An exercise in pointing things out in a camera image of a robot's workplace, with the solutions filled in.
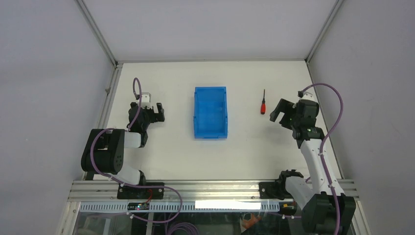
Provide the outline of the red handled screwdriver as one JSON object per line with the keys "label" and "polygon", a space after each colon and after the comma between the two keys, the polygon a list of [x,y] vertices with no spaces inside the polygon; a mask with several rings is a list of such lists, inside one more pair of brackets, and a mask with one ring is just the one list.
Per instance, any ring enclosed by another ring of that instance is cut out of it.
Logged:
{"label": "red handled screwdriver", "polygon": [[260,113],[262,115],[266,113],[265,89],[263,90],[263,98],[261,102]]}

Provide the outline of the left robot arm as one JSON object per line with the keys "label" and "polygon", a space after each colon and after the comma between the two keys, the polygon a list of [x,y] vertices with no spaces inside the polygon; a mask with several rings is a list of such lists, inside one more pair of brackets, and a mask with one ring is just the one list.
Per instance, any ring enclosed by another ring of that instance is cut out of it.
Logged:
{"label": "left robot arm", "polygon": [[81,157],[84,172],[100,174],[121,186],[128,186],[128,192],[136,199],[147,194],[147,182],[141,170],[124,162],[124,149],[143,148],[148,140],[150,124],[164,122],[164,108],[161,103],[154,107],[140,107],[132,102],[128,111],[131,127],[127,130],[108,128],[92,129]]}

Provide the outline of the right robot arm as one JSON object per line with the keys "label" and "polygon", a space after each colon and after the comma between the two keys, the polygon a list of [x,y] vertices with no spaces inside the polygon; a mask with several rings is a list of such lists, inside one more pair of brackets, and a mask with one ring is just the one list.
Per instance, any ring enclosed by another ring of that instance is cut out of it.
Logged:
{"label": "right robot arm", "polygon": [[282,127],[293,132],[307,163],[312,188],[301,176],[287,176],[276,185],[281,198],[292,196],[301,208],[301,222],[305,232],[319,235],[346,235],[350,228],[356,203],[347,196],[326,162],[323,130],[316,126],[319,104],[309,99],[297,103],[281,99],[270,114],[270,121],[280,120]]}

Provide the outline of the blue plastic bin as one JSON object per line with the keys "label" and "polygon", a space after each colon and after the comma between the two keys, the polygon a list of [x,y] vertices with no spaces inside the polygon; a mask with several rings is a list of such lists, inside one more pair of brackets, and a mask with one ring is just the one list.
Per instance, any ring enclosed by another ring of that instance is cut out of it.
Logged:
{"label": "blue plastic bin", "polygon": [[196,139],[228,137],[226,87],[195,87],[193,126]]}

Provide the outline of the orange object below table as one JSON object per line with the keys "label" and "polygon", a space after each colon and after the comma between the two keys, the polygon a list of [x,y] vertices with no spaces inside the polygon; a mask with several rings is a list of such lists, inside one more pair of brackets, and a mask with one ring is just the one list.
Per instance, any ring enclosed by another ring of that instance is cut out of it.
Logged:
{"label": "orange object below table", "polygon": [[241,217],[241,222],[240,222],[241,230],[245,231],[251,228],[253,225],[258,223],[261,219],[262,217],[259,214],[250,213],[250,212],[244,213]]}

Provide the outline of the left aluminium corner post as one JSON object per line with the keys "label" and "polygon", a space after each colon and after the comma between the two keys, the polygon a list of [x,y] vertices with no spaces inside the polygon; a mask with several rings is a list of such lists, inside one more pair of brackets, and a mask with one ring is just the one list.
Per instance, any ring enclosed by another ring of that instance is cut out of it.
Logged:
{"label": "left aluminium corner post", "polygon": [[101,30],[99,29],[97,23],[95,22],[90,10],[88,9],[86,2],[84,0],[75,0],[74,2],[77,4],[81,14],[86,20],[87,25],[91,29],[94,37],[97,39],[97,42],[104,51],[106,57],[108,58],[112,66],[116,68],[118,65],[118,61],[116,60],[114,54],[111,52],[111,49],[108,43],[106,42]]}

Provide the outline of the aluminium corner post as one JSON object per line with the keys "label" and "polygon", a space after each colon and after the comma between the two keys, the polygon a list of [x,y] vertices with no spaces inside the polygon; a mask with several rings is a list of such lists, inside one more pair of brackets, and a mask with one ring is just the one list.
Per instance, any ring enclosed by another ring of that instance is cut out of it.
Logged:
{"label": "aluminium corner post", "polygon": [[97,42],[104,51],[106,57],[108,58],[112,66],[116,68],[118,65],[118,61],[116,60],[114,54],[111,52],[111,49],[108,43],[106,42],[101,30],[99,29],[97,23],[95,22],[90,10],[88,9],[86,2],[84,0],[75,0],[74,2],[77,4],[81,14],[86,20],[87,25],[91,29],[94,37],[97,39]]}
{"label": "aluminium corner post", "polygon": [[311,62],[312,58],[314,57],[314,54],[316,53],[321,41],[323,40],[326,32],[328,31],[330,25],[334,21],[334,18],[336,17],[337,13],[339,12],[340,8],[342,7],[344,3],[344,0],[336,0],[333,7],[331,8],[327,18],[325,19],[323,26],[321,27],[315,41],[312,44],[312,47],[305,57],[305,62],[307,65]]}

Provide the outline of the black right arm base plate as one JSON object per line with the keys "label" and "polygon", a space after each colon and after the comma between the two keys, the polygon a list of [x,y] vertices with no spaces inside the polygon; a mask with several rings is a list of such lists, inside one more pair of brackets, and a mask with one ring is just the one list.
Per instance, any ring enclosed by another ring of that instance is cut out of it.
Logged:
{"label": "black right arm base plate", "polygon": [[285,184],[279,181],[259,182],[258,187],[261,199],[293,199],[292,195],[286,190]]}

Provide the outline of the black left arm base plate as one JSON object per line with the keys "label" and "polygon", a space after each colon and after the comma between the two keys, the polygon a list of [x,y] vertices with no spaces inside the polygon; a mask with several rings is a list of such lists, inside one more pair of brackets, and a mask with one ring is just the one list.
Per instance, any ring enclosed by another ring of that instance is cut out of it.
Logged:
{"label": "black left arm base plate", "polygon": [[129,186],[118,187],[117,199],[128,200],[147,200],[149,198],[160,200],[164,197],[164,189],[160,186],[164,186],[163,182],[149,182],[146,183],[150,188],[134,188]]}

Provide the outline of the aluminium frame rail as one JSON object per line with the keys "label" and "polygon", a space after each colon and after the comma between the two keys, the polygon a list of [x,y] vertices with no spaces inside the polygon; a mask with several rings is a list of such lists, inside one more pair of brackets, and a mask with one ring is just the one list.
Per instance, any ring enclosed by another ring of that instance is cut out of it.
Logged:
{"label": "aluminium frame rail", "polygon": [[[275,185],[275,180],[163,180],[166,187],[179,192],[184,202],[196,200],[262,200],[268,188]],[[152,192],[142,194],[142,197],[125,195],[125,189],[109,180],[73,181],[69,202],[107,202],[107,201],[137,201],[144,202],[149,197],[152,202],[178,202],[177,194],[169,189],[154,188]]]}

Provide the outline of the right aluminium corner post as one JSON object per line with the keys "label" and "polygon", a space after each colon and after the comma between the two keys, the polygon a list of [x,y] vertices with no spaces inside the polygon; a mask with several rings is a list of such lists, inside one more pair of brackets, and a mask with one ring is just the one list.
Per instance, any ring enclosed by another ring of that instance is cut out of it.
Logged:
{"label": "right aluminium corner post", "polygon": [[307,65],[311,62],[312,58],[314,57],[314,54],[316,53],[321,41],[323,40],[326,32],[328,31],[330,25],[334,21],[334,18],[336,17],[337,13],[339,12],[340,8],[342,7],[344,3],[344,0],[336,0],[333,7],[331,8],[327,18],[325,19],[323,26],[321,27],[315,41],[312,44],[312,47],[305,57],[305,62]]}

